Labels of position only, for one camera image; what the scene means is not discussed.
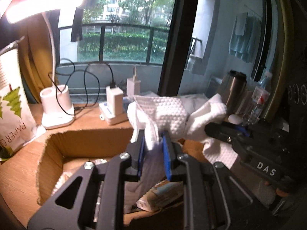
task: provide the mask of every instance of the water bottle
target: water bottle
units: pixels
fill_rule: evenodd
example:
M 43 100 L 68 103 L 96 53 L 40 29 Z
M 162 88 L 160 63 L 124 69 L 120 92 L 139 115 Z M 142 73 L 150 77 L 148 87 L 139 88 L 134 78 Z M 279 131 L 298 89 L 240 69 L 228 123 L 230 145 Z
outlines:
M 255 124 L 258 122 L 264 104 L 271 93 L 271 78 L 272 74 L 269 71 L 266 71 L 264 78 L 257 83 L 253 95 L 251 96 L 251 101 L 242 117 L 244 125 Z

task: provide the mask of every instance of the window frame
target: window frame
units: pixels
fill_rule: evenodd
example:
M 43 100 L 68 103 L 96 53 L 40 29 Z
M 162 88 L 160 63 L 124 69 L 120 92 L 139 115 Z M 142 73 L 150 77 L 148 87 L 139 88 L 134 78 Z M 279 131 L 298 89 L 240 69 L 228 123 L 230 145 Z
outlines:
M 159 96 L 176 96 L 188 57 L 198 0 L 175 0 L 162 66 Z
M 262 0 L 262 23 L 261 23 L 261 35 L 258 52 L 255 59 L 255 64 L 251 72 L 251 78 L 254 81 L 261 79 L 267 56 L 270 48 L 272 30 L 272 4 L 271 0 Z

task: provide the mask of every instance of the plastic bag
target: plastic bag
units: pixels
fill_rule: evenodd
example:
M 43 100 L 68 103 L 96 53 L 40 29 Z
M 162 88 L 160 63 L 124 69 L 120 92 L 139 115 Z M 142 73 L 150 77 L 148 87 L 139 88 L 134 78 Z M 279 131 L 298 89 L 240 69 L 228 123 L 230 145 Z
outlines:
M 16 153 L 37 130 L 22 85 L 18 42 L 0 51 L 0 161 Z
M 136 205 L 145 211 L 156 212 L 183 195 L 183 182 L 163 180 L 140 198 Z

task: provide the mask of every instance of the blue towel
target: blue towel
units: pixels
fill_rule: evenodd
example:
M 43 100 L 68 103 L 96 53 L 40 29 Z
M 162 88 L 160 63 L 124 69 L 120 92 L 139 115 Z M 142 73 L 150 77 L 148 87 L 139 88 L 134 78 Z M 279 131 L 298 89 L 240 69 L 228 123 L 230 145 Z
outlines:
M 231 40 L 229 43 L 229 54 L 236 56 L 246 63 L 253 61 L 253 56 L 258 49 L 258 39 L 260 39 L 261 25 L 260 21 L 255 18 L 248 16 L 245 24 L 245 31 L 243 35 L 237 35 L 236 25 L 240 23 L 239 20 L 242 16 L 237 15 L 232 31 Z

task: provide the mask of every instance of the blue gripper pad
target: blue gripper pad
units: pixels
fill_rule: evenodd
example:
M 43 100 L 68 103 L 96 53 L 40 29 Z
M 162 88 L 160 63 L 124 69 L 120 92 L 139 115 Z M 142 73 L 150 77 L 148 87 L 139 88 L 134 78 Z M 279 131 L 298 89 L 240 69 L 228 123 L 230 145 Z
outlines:
M 142 145 L 141 145 L 141 150 L 140 150 L 139 160 L 138 160 L 138 164 L 139 164 L 138 165 L 139 166 L 138 177 L 139 177 L 139 179 L 141 179 L 141 176 L 142 176 L 144 151 L 145 151 L 145 137 L 143 137 L 143 139 L 142 139 Z
M 163 146 L 163 160 L 164 160 L 164 170 L 166 178 L 170 181 L 171 179 L 171 159 L 168 152 L 168 146 L 165 136 L 162 136 L 162 146 Z

